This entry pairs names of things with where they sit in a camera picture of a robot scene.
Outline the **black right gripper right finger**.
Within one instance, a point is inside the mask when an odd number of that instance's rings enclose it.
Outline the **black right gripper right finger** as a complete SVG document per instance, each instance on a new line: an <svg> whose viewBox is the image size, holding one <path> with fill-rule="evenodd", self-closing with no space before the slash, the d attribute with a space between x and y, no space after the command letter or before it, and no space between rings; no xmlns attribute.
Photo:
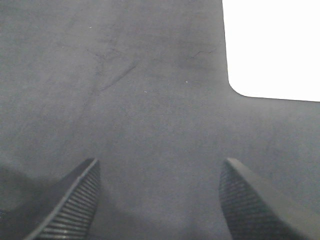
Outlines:
<svg viewBox="0 0 320 240"><path fill-rule="evenodd" d="M318 240L319 214L299 205L235 158L219 179L219 202L234 240Z"/></svg>

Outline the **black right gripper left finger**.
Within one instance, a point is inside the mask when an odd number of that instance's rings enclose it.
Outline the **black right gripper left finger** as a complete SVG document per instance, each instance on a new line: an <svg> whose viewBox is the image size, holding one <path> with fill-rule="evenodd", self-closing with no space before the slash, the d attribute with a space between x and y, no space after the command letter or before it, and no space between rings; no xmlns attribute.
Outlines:
<svg viewBox="0 0 320 240"><path fill-rule="evenodd" d="M26 210L25 240L84 240L101 192L100 162L89 158L46 190Z"/></svg>

